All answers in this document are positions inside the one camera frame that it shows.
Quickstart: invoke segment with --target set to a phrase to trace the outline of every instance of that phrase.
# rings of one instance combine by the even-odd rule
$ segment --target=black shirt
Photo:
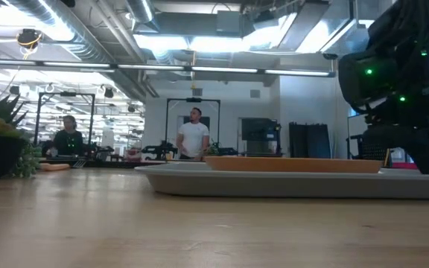
[[[57,154],[60,156],[70,156],[73,154],[82,155],[82,144],[82,133],[78,131],[68,133],[65,130],[61,130],[54,138],[54,146],[57,149]]]

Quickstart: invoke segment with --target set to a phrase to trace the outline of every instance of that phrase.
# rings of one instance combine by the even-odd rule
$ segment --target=table surface
[[[134,170],[0,180],[0,267],[429,268],[429,202],[172,197]]]

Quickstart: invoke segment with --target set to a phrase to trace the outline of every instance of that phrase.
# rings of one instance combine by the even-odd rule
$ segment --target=white t-shirt
[[[186,156],[197,157],[203,147],[203,137],[209,136],[209,131],[204,124],[188,122],[179,128],[178,134],[183,135],[182,145],[186,149]]]

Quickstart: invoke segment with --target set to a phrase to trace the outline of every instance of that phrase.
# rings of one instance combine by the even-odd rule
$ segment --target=orange tray
[[[315,173],[378,173],[382,161],[346,159],[295,159],[275,157],[207,156],[213,170]]]

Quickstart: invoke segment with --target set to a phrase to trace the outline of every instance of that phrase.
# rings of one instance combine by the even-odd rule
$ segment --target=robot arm
[[[343,97],[366,116],[364,141],[402,147],[429,173],[429,0],[398,0],[369,37],[339,60]]]

